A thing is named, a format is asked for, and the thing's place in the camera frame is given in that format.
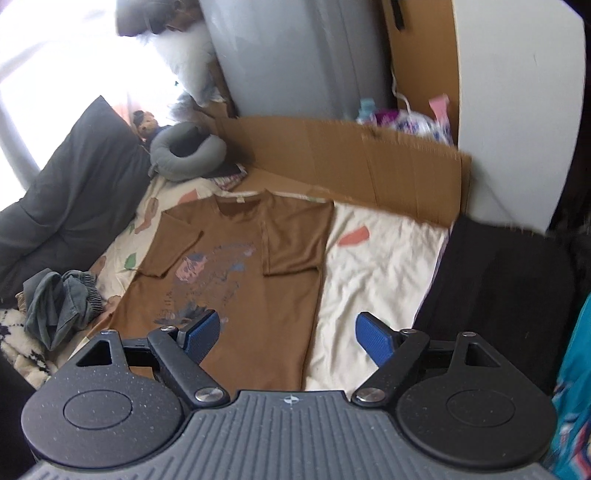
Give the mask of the brown printed t-shirt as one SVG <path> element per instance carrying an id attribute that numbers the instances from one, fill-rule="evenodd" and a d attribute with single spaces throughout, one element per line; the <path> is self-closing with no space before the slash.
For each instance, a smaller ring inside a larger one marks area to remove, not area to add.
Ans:
<path id="1" fill-rule="evenodd" d="M 224 389 L 300 390 L 334 213 L 269 191 L 163 211 L 109 327 L 140 338 L 207 307 L 221 334 L 201 367 Z"/>

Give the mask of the cream patterned bed sheet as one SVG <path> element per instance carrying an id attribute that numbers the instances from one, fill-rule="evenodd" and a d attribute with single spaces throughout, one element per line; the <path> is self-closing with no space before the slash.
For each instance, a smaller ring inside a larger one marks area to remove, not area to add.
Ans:
<path id="1" fill-rule="evenodd" d="M 133 280 L 162 212 L 209 196 L 229 194 L 211 181 L 154 180 L 128 228 L 97 260 L 94 271 L 106 311 L 71 342 L 78 349 L 108 323 Z M 375 370 L 356 343 L 356 315 L 368 311 L 393 329 L 412 325 L 435 273 L 447 232 L 373 209 L 334 203 L 325 249 L 324 282 L 300 390 L 352 392 Z"/>

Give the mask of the grey crumpled garment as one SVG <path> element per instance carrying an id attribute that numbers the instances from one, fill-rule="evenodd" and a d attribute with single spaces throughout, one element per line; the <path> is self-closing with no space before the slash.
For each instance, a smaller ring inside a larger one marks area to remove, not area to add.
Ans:
<path id="1" fill-rule="evenodd" d="M 46 350 L 54 351 L 103 312 L 96 276 L 69 270 L 44 269 L 23 284 L 24 330 Z"/>

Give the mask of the black garment on right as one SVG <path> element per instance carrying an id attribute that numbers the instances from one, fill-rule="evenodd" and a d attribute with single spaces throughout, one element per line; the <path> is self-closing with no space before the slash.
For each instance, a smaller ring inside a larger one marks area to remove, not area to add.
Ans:
<path id="1" fill-rule="evenodd" d="M 414 326 L 434 340 L 479 334 L 550 395 L 582 302 L 557 241 L 461 215 Z"/>

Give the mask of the folded patterned cloth stack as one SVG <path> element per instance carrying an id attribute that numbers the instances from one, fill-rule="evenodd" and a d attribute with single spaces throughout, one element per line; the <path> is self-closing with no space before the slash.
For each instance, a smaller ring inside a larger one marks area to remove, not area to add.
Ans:
<path id="1" fill-rule="evenodd" d="M 222 163 L 211 173 L 204 175 L 204 179 L 211 181 L 219 189 L 231 191 L 247 176 L 245 167 L 235 163 Z"/>

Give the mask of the grey neck pillow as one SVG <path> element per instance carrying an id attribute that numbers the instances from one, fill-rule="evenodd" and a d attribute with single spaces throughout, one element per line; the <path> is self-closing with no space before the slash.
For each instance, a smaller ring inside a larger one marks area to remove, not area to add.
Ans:
<path id="1" fill-rule="evenodd" d="M 221 167 L 227 149 L 221 137 L 202 132 L 193 123 L 164 127 L 150 142 L 148 176 L 171 182 L 206 177 Z"/>

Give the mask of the dark grey pillow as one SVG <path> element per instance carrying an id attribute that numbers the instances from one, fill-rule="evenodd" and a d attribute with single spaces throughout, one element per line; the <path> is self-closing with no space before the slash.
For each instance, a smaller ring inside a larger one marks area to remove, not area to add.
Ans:
<path id="1" fill-rule="evenodd" d="M 135 216 L 149 155 L 103 97 L 76 121 L 25 195 L 1 213 L 1 305 L 44 269 L 87 271 Z"/>

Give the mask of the brown cardboard sheet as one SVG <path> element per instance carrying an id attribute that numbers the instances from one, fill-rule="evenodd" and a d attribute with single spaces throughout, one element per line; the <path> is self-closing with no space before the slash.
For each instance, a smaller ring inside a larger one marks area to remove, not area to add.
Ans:
<path id="1" fill-rule="evenodd" d="M 472 158 L 353 121 L 205 117 L 229 159 L 356 203 L 449 227 L 467 209 Z"/>

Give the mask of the teal patterned clothing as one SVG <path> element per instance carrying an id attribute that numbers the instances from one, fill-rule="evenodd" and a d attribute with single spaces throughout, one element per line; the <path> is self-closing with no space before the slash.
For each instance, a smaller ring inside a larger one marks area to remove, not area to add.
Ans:
<path id="1" fill-rule="evenodd" d="M 559 479 L 589 479 L 591 299 L 587 297 L 559 370 L 552 398 L 557 428 L 544 465 Z"/>

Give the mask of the plush toy in navy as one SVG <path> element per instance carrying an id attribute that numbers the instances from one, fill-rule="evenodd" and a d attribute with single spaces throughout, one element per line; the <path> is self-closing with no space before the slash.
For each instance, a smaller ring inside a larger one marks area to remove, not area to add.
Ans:
<path id="1" fill-rule="evenodd" d="M 159 124 L 151 112 L 134 111 L 132 113 L 132 123 L 145 144 L 149 144 L 160 130 Z"/>

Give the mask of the purple white plastic bag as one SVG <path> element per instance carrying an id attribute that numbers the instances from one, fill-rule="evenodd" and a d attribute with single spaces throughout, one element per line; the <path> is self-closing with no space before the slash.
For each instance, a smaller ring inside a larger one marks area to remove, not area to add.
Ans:
<path id="1" fill-rule="evenodd" d="M 375 113 L 376 125 L 409 135 L 431 139 L 448 146 L 454 144 L 451 122 L 448 116 L 449 97 L 440 95 L 428 101 L 435 115 L 430 117 L 411 108 L 407 97 L 396 93 L 404 107 L 398 110 L 379 109 Z"/>

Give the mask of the light blue bottle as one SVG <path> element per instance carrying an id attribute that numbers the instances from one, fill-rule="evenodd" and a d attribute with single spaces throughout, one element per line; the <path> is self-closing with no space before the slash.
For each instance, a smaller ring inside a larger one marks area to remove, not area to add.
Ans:
<path id="1" fill-rule="evenodd" d="M 374 124 L 376 122 L 376 103 L 373 98 L 362 98 L 356 123 L 360 125 Z"/>

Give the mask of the white fluffy cushion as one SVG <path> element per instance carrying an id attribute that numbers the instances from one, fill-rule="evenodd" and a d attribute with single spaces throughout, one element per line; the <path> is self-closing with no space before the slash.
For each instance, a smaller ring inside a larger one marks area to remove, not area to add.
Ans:
<path id="1" fill-rule="evenodd" d="M 204 21 L 192 24 L 186 31 L 166 30 L 152 36 L 148 45 L 163 58 L 199 107 L 222 100 L 209 68 L 216 55 Z"/>

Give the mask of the grey upright mattress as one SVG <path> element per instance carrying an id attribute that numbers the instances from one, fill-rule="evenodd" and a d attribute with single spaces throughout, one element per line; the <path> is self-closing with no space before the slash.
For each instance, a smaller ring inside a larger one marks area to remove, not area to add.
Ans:
<path id="1" fill-rule="evenodd" d="M 391 74 L 376 1 L 200 4 L 238 115 L 353 120 L 385 106 Z"/>

